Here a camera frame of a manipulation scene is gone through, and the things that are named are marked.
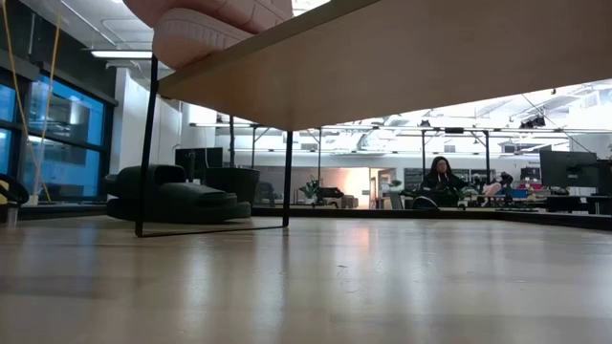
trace computer monitor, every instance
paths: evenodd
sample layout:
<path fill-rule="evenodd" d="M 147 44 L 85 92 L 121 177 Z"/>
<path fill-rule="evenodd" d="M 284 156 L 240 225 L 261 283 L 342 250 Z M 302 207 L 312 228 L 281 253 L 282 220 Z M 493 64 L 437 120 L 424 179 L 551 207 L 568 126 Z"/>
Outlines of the computer monitor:
<path fill-rule="evenodd" d="M 599 192 L 612 195 L 612 161 L 598 161 L 600 165 L 600 185 Z"/>
<path fill-rule="evenodd" d="M 185 148 L 174 153 L 174 163 L 185 169 L 187 179 L 202 183 L 207 167 L 223 167 L 223 148 Z"/>
<path fill-rule="evenodd" d="M 597 156 L 587 152 L 540 151 L 542 184 L 559 187 L 598 187 Z"/>

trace wooden floor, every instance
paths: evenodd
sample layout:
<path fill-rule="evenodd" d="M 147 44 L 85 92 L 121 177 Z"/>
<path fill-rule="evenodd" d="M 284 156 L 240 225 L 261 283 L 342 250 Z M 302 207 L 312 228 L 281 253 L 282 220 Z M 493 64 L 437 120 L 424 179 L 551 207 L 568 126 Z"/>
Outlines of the wooden floor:
<path fill-rule="evenodd" d="M 153 239 L 131 229 L 106 217 L 0 227 L 0 343 L 612 338 L 603 232 L 330 219 Z"/>

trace ceiling light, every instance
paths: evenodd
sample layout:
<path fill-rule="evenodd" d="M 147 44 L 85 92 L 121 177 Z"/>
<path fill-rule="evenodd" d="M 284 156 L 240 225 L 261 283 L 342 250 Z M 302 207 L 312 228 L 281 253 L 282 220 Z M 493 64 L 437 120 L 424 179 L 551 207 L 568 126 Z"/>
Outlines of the ceiling light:
<path fill-rule="evenodd" d="M 153 53 L 148 51 L 91 51 L 92 55 L 97 58 L 106 59 L 151 59 Z"/>

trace cable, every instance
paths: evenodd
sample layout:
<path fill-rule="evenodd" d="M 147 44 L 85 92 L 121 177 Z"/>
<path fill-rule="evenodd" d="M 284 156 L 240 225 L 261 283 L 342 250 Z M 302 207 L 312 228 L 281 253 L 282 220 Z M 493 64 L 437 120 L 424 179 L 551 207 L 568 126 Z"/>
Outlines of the cable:
<path fill-rule="evenodd" d="M 55 61 L 57 58 L 57 42 L 59 41 L 59 24 L 61 20 L 61 12 L 57 10 L 57 20 L 55 22 L 55 42 L 54 42 L 54 55 L 51 59 L 51 75 L 49 77 L 49 90 L 47 91 L 47 108 L 45 110 L 45 119 L 42 124 L 42 135 L 40 136 L 39 145 L 39 158 L 38 165 L 42 166 L 43 159 L 45 158 L 45 135 L 47 135 L 47 122 L 49 121 L 49 114 L 51 110 L 51 97 L 53 96 L 54 88 L 54 76 L 55 76 Z M 41 171 L 36 170 L 36 178 L 34 179 L 34 191 L 38 189 L 38 183 L 40 183 Z"/>
<path fill-rule="evenodd" d="M 554 126 L 556 126 L 556 128 L 558 129 L 558 131 L 560 131 L 561 133 L 563 133 L 569 140 L 573 141 L 575 144 L 577 144 L 578 146 L 580 146 L 582 149 L 584 149 L 585 151 L 587 151 L 588 153 L 594 154 L 596 159 L 598 159 L 597 153 L 592 152 L 590 149 L 586 148 L 584 145 L 582 145 L 582 143 L 578 142 L 578 140 L 572 138 L 571 135 L 567 134 L 565 132 L 565 130 L 563 130 L 563 128 L 561 128 L 560 126 L 556 125 L 550 118 L 548 118 L 548 116 L 546 116 L 544 114 L 543 111 L 541 111 L 537 106 L 535 106 L 524 94 L 521 94 L 525 100 L 527 100 L 528 103 L 530 103 L 534 109 L 536 109 L 544 118 L 546 118 L 549 122 L 551 122 Z"/>
<path fill-rule="evenodd" d="M 11 64 L 12 71 L 12 82 L 15 87 L 15 94 L 17 96 L 17 106 L 19 108 L 19 115 L 21 116 L 21 122 L 23 123 L 23 133 L 26 136 L 27 145 L 30 147 L 30 152 L 32 153 L 32 160 L 34 164 L 34 168 L 36 169 L 36 173 L 40 173 L 40 165 L 36 160 L 36 154 L 34 152 L 34 148 L 32 146 L 32 142 L 30 141 L 30 135 L 28 135 L 28 122 L 26 121 L 26 115 L 23 110 L 23 104 L 21 103 L 21 96 L 19 95 L 19 84 L 17 83 L 17 71 L 15 69 L 15 60 L 12 56 L 12 43 L 11 43 L 11 29 L 9 28 L 9 15 L 7 11 L 6 1 L 2 1 L 2 14 L 4 16 L 4 28 L 7 34 L 7 46 L 9 48 L 9 63 Z M 45 189 L 45 194 L 47 195 L 47 201 L 51 202 L 51 196 L 49 196 L 49 190 L 47 189 L 47 185 L 44 181 L 41 181 L 42 187 Z"/>

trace white wall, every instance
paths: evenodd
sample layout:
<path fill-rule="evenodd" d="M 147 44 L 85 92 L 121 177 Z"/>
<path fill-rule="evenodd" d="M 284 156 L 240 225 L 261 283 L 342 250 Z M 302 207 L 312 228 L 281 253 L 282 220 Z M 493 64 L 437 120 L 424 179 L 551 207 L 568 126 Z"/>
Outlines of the white wall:
<path fill-rule="evenodd" d="M 127 69 L 117 69 L 115 98 L 120 105 L 113 117 L 110 173 L 140 165 L 149 92 L 134 81 Z M 157 98 L 150 163 L 173 163 L 173 147 L 181 141 L 182 115 L 178 109 Z"/>
<path fill-rule="evenodd" d="M 216 111 L 184 103 L 181 148 L 214 147 L 215 128 L 192 127 L 189 124 L 215 123 L 216 121 Z"/>

